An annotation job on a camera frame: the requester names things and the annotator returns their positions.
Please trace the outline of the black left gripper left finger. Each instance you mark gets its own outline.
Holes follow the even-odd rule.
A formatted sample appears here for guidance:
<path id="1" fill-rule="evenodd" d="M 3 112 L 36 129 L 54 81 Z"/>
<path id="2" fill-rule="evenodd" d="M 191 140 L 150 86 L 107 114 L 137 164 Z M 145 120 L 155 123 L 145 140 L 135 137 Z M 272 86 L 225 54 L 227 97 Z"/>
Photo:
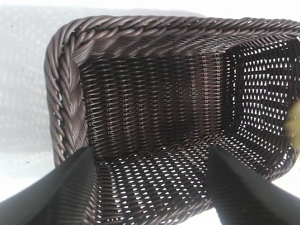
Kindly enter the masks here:
<path id="1" fill-rule="evenodd" d="M 0 204 L 2 225 L 91 225 L 96 169 L 81 148 L 33 185 Z"/>

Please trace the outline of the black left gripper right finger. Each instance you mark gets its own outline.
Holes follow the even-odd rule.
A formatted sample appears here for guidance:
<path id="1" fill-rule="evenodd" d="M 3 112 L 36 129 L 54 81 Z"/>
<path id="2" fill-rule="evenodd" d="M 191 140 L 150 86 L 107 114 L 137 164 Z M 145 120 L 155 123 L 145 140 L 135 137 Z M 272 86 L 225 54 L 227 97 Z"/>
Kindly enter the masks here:
<path id="1" fill-rule="evenodd" d="M 209 151 L 207 191 L 223 225 L 298 225 L 300 199 L 220 146 Z"/>

